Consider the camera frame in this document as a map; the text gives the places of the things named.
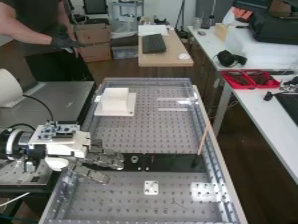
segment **white foam block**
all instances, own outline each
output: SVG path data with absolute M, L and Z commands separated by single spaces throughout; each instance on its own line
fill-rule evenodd
M 128 88 L 107 88 L 102 97 L 103 111 L 128 111 Z
M 95 111 L 95 116 L 135 116 L 138 94 L 128 88 L 107 88 Z

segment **cardboard box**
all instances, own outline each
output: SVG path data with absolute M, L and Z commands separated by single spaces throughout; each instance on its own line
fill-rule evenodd
M 82 49 L 86 62 L 112 59 L 111 30 L 106 24 L 88 24 L 76 26 L 78 40 L 84 44 L 94 44 Z
M 215 33 L 216 33 L 217 37 L 224 42 L 227 41 L 228 32 L 229 32 L 229 26 L 228 25 L 224 25 L 221 23 L 217 23 L 216 24 L 216 28 L 215 28 Z

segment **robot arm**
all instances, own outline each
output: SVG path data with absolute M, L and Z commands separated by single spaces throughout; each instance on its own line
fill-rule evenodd
M 42 159 L 50 168 L 62 171 L 71 169 L 80 175 L 94 179 L 102 184 L 110 183 L 110 177 L 84 166 L 95 164 L 116 170 L 124 169 L 123 154 L 103 148 L 102 142 L 92 145 L 91 133 L 80 131 L 80 126 L 72 122 L 49 122 L 41 125 L 29 138 L 21 129 L 7 131 L 6 154 L 10 160 L 25 157 L 26 172 L 35 172 Z

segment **red tray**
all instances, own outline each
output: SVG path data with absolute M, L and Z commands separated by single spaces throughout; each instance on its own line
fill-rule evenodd
M 256 87 L 260 89 L 276 89 L 280 88 L 280 82 L 272 77 L 272 75 L 265 71 L 245 71 L 245 74 L 252 79 Z
M 255 89 L 256 83 L 243 71 L 223 71 L 221 75 L 233 89 Z

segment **hand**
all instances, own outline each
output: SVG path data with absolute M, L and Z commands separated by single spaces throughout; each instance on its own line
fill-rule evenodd
M 54 36 L 51 46 L 56 49 L 64 49 L 64 48 L 80 48 L 86 47 L 86 45 L 71 38 L 64 38 L 62 36 Z

